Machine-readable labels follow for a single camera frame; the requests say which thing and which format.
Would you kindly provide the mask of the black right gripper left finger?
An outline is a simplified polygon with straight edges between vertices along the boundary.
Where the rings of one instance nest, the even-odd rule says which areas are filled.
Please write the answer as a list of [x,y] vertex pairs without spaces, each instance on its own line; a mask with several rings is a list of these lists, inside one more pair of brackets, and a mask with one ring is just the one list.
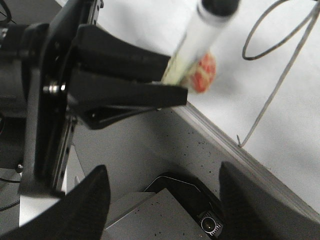
[[107,221],[111,190],[105,165],[95,167],[59,202],[2,240],[99,240]]

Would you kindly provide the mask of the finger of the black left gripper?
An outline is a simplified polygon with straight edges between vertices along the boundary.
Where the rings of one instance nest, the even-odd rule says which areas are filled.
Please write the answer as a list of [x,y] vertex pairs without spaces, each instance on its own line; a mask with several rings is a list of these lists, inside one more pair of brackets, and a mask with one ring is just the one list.
[[82,24],[74,38],[77,61],[88,71],[138,82],[159,82],[170,57],[152,52]]
[[184,106],[187,95],[183,87],[74,70],[67,88],[67,104],[87,128],[100,130],[140,113]]

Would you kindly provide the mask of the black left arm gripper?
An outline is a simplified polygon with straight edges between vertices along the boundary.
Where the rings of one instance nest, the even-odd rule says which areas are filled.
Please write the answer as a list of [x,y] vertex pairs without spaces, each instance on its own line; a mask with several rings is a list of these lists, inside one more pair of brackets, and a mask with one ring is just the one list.
[[72,42],[80,25],[95,25],[101,0],[69,0],[49,23],[30,73],[21,194],[62,197],[76,118],[67,114]]

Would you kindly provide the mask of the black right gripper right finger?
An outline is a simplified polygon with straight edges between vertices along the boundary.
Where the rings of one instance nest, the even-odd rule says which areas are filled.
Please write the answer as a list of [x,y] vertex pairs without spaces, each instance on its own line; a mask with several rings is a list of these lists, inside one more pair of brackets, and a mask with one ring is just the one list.
[[223,240],[318,240],[319,223],[274,198],[230,162],[219,170]]

